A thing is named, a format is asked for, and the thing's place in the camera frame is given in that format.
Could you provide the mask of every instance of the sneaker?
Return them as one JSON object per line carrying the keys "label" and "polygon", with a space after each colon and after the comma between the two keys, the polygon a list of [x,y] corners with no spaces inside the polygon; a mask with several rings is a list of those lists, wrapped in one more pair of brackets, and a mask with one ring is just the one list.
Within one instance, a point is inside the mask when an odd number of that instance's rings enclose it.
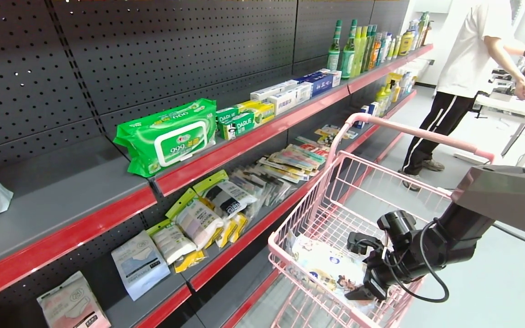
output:
{"label": "sneaker", "polygon": [[[407,177],[411,177],[415,180],[421,180],[421,176],[419,175],[412,175],[412,174],[406,174],[404,173],[404,171],[402,170],[399,170],[398,171],[400,174],[404,175],[404,176],[407,176]],[[406,188],[408,188],[409,190],[411,191],[421,191],[421,187],[419,187],[418,185],[416,184],[413,184],[413,183],[410,183],[409,181],[406,181],[406,180],[403,180],[402,181],[402,185]]]}
{"label": "sneaker", "polygon": [[444,170],[444,165],[433,159],[425,160],[422,163],[422,166],[423,168],[426,168],[427,170],[431,170],[435,172],[441,172],[442,170]]}

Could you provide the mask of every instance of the white stripe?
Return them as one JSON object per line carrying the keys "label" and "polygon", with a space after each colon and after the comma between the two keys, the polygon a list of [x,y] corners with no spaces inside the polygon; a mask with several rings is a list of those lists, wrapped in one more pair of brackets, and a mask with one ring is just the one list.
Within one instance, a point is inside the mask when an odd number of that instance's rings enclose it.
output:
{"label": "white stripe", "polygon": [[[448,111],[451,110],[451,108],[453,108],[453,105],[455,104],[455,100],[457,99],[457,96],[453,96],[453,100],[451,101],[451,104],[448,106],[447,110],[444,110],[443,108],[441,110],[439,110],[438,114],[437,114],[437,117],[435,118],[435,120],[433,120],[431,122],[431,125],[429,125],[429,127],[427,127],[427,131],[430,131],[432,127],[435,127],[432,132],[435,132],[437,130],[437,128],[439,127],[440,123],[443,121],[443,119],[445,118],[445,116],[447,115]],[[414,147],[411,149],[410,151],[410,155],[408,155],[408,160],[407,160],[407,164],[405,166],[402,167],[402,171],[404,172],[404,170],[406,170],[406,168],[408,168],[408,166],[410,165],[410,160],[412,158],[412,154],[414,153],[415,149],[417,149],[417,147],[419,146],[419,144],[421,143],[422,141],[422,138],[419,139],[417,141],[417,143],[414,145]]]}

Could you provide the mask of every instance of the pink package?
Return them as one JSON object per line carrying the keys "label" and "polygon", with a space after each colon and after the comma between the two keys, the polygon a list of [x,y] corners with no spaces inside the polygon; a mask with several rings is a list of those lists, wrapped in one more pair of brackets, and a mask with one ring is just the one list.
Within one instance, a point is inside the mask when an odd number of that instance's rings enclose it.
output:
{"label": "pink package", "polygon": [[86,278],[76,272],[60,286],[38,297],[50,328],[109,328]]}

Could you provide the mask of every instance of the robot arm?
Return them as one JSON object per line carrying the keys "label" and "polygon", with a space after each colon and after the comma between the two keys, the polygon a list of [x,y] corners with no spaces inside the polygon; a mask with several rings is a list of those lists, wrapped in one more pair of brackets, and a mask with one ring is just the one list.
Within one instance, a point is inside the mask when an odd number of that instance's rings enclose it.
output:
{"label": "robot arm", "polygon": [[[378,239],[352,232],[348,249],[366,254],[373,247],[367,264],[363,286],[346,294],[348,299],[386,299],[388,288],[408,284],[446,265],[471,259],[477,240],[496,220],[525,231],[525,168],[513,166],[476,166],[471,168],[452,195],[453,202],[440,218],[425,228],[417,229],[416,220],[403,210],[396,210],[378,219],[379,228],[392,242],[387,250]],[[448,290],[441,299],[444,302]]]}

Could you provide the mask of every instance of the black pants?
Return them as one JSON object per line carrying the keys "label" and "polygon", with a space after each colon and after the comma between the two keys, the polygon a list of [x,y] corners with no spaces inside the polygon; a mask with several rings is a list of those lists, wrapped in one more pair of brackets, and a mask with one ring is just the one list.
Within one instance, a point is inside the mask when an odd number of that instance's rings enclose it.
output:
{"label": "black pants", "polygon": [[[465,114],[473,108],[473,104],[475,104],[475,98],[437,92],[431,112],[421,124],[421,129],[449,135],[455,130]],[[433,151],[438,145],[438,143],[414,137],[408,147],[402,170],[406,174],[419,174],[422,169],[422,163],[433,158]]]}

